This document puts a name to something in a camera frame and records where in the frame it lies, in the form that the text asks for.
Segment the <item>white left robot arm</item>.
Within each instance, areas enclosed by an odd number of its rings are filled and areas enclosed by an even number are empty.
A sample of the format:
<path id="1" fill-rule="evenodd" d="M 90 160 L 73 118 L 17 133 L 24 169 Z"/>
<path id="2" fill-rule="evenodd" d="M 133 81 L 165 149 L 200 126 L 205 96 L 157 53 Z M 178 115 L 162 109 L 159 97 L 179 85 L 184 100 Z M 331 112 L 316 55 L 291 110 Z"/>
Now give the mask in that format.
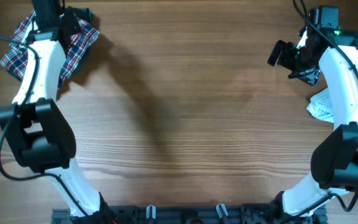
<path id="1" fill-rule="evenodd" d="M 99 37 L 92 20 L 87 8 L 35 5 L 1 58 L 1 65 L 21 82 L 12 104 L 0 109 L 1 142 L 8 143 L 33 179 L 53 182 L 73 223 L 103 222 L 106 209 L 78 166 L 73 130 L 56 104 L 63 82 L 78 70 Z"/>

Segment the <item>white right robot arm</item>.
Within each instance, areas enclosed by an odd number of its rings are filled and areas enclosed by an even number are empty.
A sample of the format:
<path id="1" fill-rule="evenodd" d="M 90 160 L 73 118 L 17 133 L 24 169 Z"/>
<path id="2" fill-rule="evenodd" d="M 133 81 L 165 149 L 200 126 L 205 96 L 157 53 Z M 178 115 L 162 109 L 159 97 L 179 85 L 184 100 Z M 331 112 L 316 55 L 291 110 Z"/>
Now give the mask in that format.
<path id="1" fill-rule="evenodd" d="M 323 74 L 333 106 L 333 132 L 314 150 L 309 174 L 275 199 L 281 216 L 310 217 L 333 198 L 350 212 L 358 201 L 357 33 L 306 31 L 298 44 L 277 41 L 267 62 L 304 82 Z"/>

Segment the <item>light blue striped garment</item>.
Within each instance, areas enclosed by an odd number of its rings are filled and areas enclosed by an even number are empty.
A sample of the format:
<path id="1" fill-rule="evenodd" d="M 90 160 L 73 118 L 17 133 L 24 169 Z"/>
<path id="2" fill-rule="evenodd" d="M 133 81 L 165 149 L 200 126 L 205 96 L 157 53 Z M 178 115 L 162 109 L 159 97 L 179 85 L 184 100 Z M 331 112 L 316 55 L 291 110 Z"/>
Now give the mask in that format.
<path id="1" fill-rule="evenodd" d="M 351 104 L 352 108 L 358 109 L 358 96 L 356 96 L 355 103 Z M 339 125 L 338 119 L 334 117 L 334 109 L 329 94 L 329 89 L 326 88 L 315 96 L 310 98 L 310 104 L 306 108 L 309 113 L 318 120 L 327 121 Z"/>

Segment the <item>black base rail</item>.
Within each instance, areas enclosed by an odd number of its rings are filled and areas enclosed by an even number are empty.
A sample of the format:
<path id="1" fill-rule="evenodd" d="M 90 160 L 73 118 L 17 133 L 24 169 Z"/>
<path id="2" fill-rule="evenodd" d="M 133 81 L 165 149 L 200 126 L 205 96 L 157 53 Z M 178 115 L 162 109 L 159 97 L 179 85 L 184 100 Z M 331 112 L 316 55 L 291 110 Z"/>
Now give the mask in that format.
<path id="1" fill-rule="evenodd" d="M 267 204 L 243 204 L 207 207 L 136 207 L 111 206 L 116 223 L 281 223 L 281 219 L 269 217 Z"/>

